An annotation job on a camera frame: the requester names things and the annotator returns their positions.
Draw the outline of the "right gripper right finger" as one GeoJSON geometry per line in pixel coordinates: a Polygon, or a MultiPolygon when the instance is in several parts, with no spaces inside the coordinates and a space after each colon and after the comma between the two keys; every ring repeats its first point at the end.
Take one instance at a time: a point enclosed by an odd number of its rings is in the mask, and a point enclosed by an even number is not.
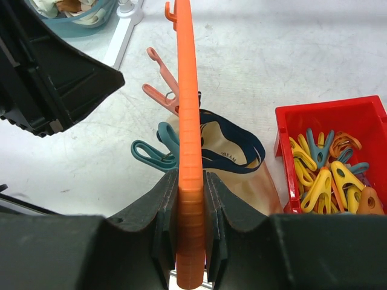
{"type": "Polygon", "coordinates": [[[204,172],[206,268],[214,289],[385,289],[386,217],[266,216],[204,172]]]}

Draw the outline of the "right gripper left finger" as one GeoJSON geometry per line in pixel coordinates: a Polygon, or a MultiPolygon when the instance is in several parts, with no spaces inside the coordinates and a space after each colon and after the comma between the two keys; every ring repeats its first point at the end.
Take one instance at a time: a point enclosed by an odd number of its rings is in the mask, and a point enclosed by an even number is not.
{"type": "Polygon", "coordinates": [[[167,289],[178,173],[111,217],[64,215],[1,195],[2,289],[167,289]]]}

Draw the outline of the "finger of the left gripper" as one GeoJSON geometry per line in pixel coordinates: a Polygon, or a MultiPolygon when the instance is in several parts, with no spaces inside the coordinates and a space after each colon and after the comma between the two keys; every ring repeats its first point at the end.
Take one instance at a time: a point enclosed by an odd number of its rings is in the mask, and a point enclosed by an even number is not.
{"type": "Polygon", "coordinates": [[[35,136],[64,132],[125,84],[68,45],[25,1],[1,1],[1,119],[35,136]]]}

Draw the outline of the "orange plastic hanger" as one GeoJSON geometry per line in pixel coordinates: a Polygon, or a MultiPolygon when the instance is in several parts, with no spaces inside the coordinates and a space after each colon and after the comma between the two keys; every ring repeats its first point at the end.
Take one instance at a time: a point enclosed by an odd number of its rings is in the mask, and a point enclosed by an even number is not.
{"type": "Polygon", "coordinates": [[[165,5],[177,33],[180,163],[177,208],[177,285],[195,289],[205,262],[204,183],[194,29],[189,0],[165,5]]]}

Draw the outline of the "pink clothespin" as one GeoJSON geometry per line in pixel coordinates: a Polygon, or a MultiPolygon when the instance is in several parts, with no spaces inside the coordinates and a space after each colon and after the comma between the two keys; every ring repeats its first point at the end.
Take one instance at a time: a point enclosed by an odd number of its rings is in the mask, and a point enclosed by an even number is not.
{"type": "Polygon", "coordinates": [[[143,92],[171,114],[178,115],[179,87],[177,80],[153,47],[148,47],[146,53],[158,65],[157,70],[161,81],[156,87],[149,83],[143,84],[143,92]]]}

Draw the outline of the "teal clothespin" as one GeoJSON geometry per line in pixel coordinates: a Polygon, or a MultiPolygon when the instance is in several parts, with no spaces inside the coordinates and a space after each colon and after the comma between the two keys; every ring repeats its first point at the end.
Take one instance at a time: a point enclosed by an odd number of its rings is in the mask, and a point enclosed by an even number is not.
{"type": "Polygon", "coordinates": [[[180,162],[180,141],[173,127],[167,122],[159,123],[157,138],[169,150],[168,153],[163,153],[142,140],[135,140],[131,144],[132,156],[164,173],[177,170],[180,162]]]}

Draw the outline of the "teal laundry basket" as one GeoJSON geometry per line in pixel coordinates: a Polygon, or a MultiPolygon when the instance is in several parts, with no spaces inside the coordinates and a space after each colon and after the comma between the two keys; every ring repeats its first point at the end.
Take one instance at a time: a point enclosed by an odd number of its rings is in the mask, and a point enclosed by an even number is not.
{"type": "Polygon", "coordinates": [[[78,17],[66,17],[65,13],[58,11],[58,15],[56,18],[47,19],[40,15],[31,5],[30,1],[25,2],[31,10],[33,10],[38,18],[53,32],[55,32],[61,38],[74,38],[74,37],[82,37],[89,36],[97,33],[110,19],[113,9],[117,6],[117,1],[98,1],[98,3],[94,6],[94,9],[98,9],[99,7],[104,8],[106,10],[106,15],[103,17],[102,21],[94,24],[94,25],[79,25],[74,23],[73,21],[81,18],[78,17]]]}

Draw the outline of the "pale green garment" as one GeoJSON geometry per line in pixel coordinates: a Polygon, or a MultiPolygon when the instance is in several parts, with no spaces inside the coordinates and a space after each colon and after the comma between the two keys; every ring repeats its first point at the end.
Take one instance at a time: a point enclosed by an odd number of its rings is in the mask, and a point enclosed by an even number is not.
{"type": "Polygon", "coordinates": [[[31,0],[30,3],[33,8],[43,17],[47,19],[56,18],[58,15],[58,8],[56,3],[58,0],[31,0]]]}

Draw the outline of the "pile of clothespins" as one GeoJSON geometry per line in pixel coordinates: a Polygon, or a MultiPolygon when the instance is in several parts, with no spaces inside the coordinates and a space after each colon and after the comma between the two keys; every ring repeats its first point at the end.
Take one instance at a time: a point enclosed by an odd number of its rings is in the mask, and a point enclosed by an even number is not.
{"type": "Polygon", "coordinates": [[[343,131],[320,132],[314,138],[307,129],[290,147],[298,201],[301,211],[317,214],[377,214],[383,215],[383,205],[374,188],[367,183],[367,162],[351,164],[355,150],[362,145],[343,131]]]}

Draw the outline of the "white clothes rack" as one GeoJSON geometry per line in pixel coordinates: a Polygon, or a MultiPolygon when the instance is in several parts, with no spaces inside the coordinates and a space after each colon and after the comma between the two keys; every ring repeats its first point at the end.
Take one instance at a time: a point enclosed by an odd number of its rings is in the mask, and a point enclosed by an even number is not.
{"type": "Polygon", "coordinates": [[[144,0],[118,1],[116,14],[119,17],[103,63],[118,70],[121,66],[134,27],[143,19],[144,0]]]}

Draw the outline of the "red clothespin bin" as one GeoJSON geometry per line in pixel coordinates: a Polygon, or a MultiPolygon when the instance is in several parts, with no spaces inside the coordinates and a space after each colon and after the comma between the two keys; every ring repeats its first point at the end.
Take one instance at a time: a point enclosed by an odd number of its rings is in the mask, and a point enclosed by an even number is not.
{"type": "Polygon", "coordinates": [[[362,149],[352,160],[368,162],[367,180],[386,204],[386,112],[377,95],[344,100],[278,107],[275,110],[278,133],[274,155],[282,157],[287,179],[286,213],[300,213],[299,190],[289,139],[307,129],[316,137],[334,130],[357,138],[362,149]]]}

